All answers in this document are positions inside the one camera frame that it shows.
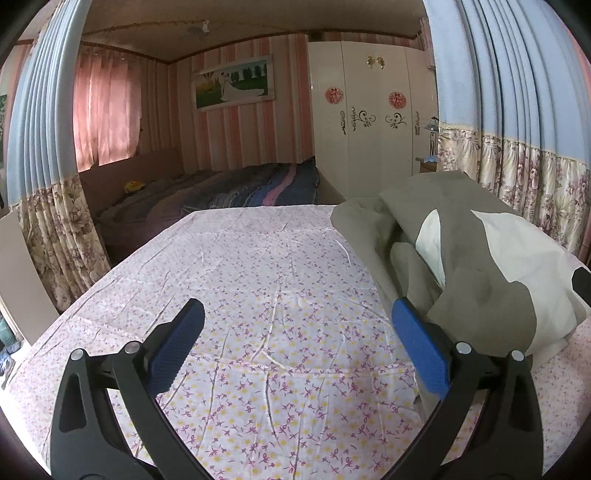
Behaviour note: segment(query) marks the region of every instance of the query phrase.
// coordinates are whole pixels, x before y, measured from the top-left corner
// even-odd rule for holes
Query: white wedding dress
[[[227,78],[223,79],[222,100],[224,102],[236,102],[238,100],[247,100],[249,98],[261,96],[263,93],[265,93],[265,90],[263,90],[262,88],[252,90],[239,90],[236,87],[232,86]]]

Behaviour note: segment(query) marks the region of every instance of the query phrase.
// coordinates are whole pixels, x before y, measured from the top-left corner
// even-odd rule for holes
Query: wardrobe
[[[316,166],[344,199],[418,173],[434,136],[435,74],[426,52],[350,41],[308,44]]]

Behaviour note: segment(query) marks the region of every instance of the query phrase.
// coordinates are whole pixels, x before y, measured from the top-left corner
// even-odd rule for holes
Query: bed headboard
[[[131,180],[150,181],[182,175],[183,162],[174,148],[136,155],[107,165],[93,166],[80,172],[88,208],[98,214],[112,206],[124,194]]]

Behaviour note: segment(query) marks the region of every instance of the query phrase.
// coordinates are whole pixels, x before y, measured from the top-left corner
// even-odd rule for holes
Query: white sheet with pink flowers
[[[214,479],[379,479],[421,428],[413,366],[331,212],[196,212],[96,283],[33,345],[9,385],[45,457],[69,353],[145,339],[194,297],[205,328],[158,401]],[[590,347],[586,322],[534,373],[546,468],[591,410]],[[149,460],[111,397],[133,453]],[[466,422],[454,455],[473,425]]]

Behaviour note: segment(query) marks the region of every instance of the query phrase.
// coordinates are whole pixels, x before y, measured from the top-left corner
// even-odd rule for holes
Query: red paper cut decoration
[[[324,97],[328,103],[331,105],[336,105],[337,103],[341,103],[343,101],[345,94],[343,93],[343,90],[338,87],[329,87],[326,89]]]
[[[406,107],[406,97],[400,92],[390,93],[388,100],[390,101],[390,105],[392,105],[392,107],[397,110],[401,110]]]

